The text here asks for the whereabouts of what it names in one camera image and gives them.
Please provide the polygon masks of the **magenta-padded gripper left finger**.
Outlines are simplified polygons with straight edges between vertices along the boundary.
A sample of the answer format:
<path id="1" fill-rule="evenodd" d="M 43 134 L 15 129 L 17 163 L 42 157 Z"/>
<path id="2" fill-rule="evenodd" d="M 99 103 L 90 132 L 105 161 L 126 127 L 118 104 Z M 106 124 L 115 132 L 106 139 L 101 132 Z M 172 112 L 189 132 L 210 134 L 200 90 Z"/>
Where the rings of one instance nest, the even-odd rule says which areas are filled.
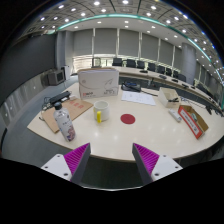
<path id="1" fill-rule="evenodd" d="M 42 169 L 79 185 L 90 153 L 91 146 L 87 143 L 65 155 L 56 154 L 42 166 Z"/>

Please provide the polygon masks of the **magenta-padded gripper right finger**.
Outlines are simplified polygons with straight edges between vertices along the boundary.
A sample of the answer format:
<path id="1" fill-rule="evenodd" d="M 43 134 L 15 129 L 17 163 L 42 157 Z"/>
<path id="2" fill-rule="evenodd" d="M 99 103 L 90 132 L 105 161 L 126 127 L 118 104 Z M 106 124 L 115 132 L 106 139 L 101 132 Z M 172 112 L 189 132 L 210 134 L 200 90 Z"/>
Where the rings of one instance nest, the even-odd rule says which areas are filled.
<path id="1" fill-rule="evenodd" d="M 167 155 L 159 155 L 152 150 L 134 143 L 132 154 L 144 185 L 164 178 L 182 167 Z"/>

